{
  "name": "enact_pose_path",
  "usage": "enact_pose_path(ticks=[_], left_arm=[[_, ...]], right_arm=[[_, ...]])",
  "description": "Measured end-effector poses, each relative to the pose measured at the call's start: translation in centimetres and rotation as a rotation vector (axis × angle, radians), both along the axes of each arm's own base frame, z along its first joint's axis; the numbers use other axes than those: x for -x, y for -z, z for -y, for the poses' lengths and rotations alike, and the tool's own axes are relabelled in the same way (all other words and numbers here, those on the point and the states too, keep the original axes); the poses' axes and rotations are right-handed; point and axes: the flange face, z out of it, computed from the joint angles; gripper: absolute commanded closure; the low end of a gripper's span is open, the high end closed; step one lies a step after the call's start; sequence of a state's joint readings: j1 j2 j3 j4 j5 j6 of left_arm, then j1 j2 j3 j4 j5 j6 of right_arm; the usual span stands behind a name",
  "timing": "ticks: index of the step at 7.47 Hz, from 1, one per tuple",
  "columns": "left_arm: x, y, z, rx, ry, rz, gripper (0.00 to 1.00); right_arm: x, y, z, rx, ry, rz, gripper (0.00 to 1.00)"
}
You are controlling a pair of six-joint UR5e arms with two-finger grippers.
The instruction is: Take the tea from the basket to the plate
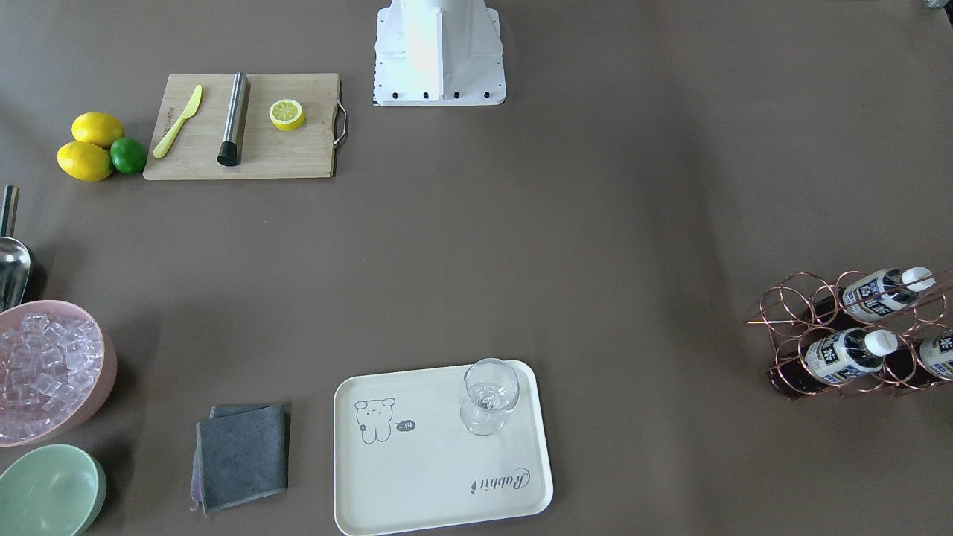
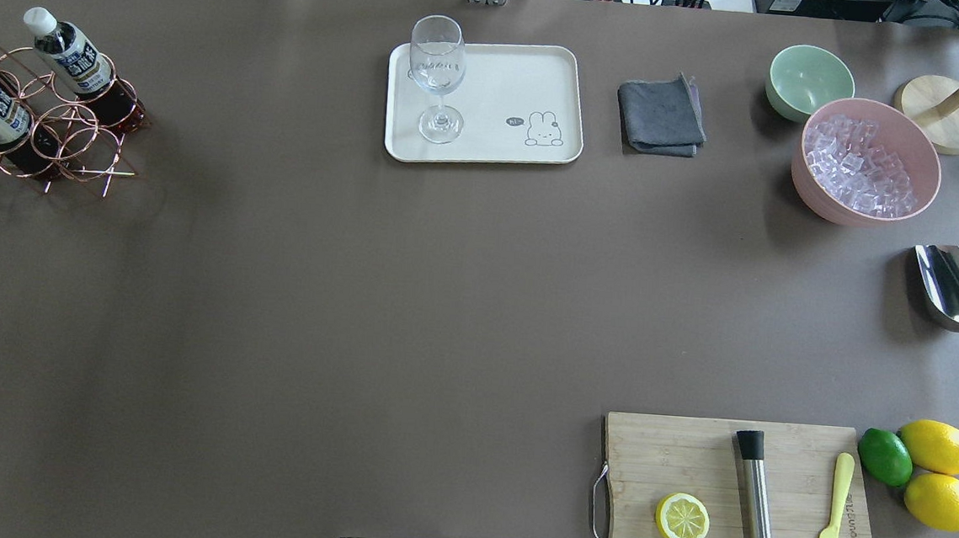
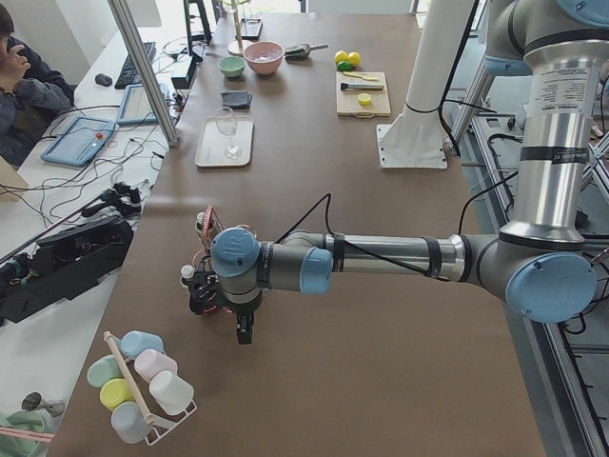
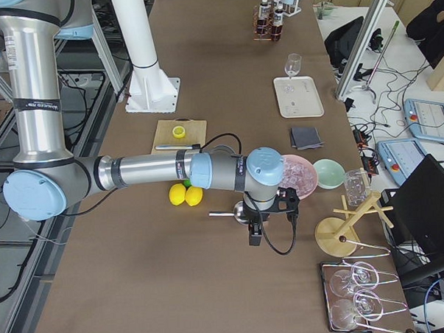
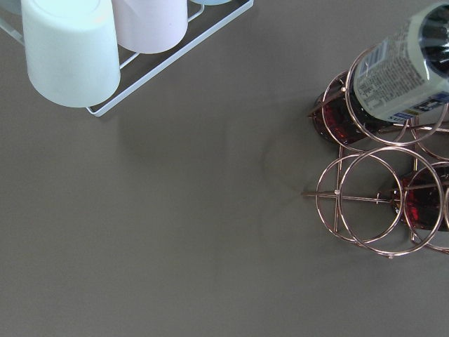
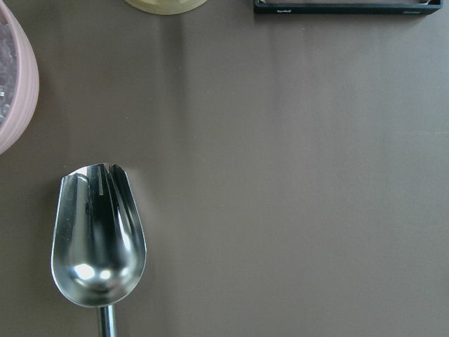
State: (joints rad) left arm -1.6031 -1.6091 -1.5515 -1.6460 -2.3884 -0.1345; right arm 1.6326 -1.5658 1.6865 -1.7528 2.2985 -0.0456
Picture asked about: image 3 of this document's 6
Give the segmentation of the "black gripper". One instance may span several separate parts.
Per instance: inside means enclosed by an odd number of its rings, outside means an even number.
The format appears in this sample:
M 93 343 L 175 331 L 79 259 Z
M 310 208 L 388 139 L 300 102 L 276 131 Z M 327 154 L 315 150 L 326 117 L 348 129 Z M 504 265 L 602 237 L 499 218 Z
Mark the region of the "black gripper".
M 223 309 L 223 299 L 219 291 L 218 278 L 212 268 L 209 255 L 205 255 L 187 280 L 190 310 L 202 316 L 209 316 Z M 253 339 L 254 313 L 237 314 L 236 335 L 240 345 L 249 345 Z

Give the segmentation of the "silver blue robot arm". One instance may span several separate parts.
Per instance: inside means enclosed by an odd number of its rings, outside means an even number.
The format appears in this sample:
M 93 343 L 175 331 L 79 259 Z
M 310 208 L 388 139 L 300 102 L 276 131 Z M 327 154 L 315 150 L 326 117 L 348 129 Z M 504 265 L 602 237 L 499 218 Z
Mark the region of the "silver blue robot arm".
M 321 294 L 337 272 L 418 274 L 479 286 L 539 323 L 575 317 L 592 302 L 597 276 L 582 255 L 575 220 L 599 71 L 608 57 L 604 1 L 495 1 L 486 66 L 530 74 L 509 222 L 495 235 L 446 239 L 310 233 L 292 228 L 275 242 L 225 228 L 198 267 L 183 267 L 190 309 L 232 311 L 240 343 L 270 289 Z

